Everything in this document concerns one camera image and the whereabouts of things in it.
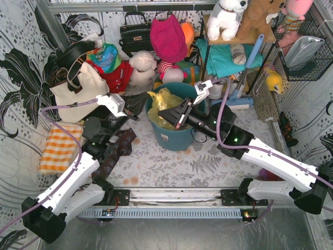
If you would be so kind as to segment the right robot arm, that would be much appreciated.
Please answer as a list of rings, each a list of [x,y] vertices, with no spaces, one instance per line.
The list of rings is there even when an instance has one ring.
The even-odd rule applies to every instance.
[[[280,177],[279,181],[246,178],[237,190],[242,203],[263,199],[292,201],[301,210],[318,215],[332,176],[332,161],[320,166],[297,161],[263,143],[252,133],[234,125],[236,114],[222,103],[210,107],[208,114],[200,111],[191,99],[158,112],[174,128],[191,126],[218,141],[218,149],[226,156],[247,161]]]

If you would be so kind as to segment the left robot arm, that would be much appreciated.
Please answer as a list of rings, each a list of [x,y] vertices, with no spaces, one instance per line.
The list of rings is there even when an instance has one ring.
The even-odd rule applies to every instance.
[[[86,142],[78,155],[54,184],[37,198],[27,197],[21,204],[23,225],[46,243],[56,241],[69,221],[95,204],[120,204],[114,186],[106,178],[121,156],[132,152],[136,134],[122,130],[130,119],[139,120],[149,94],[121,97],[119,94],[98,95],[85,102],[53,106],[53,109],[77,108],[97,104],[110,114],[105,119],[88,117],[83,124]]]

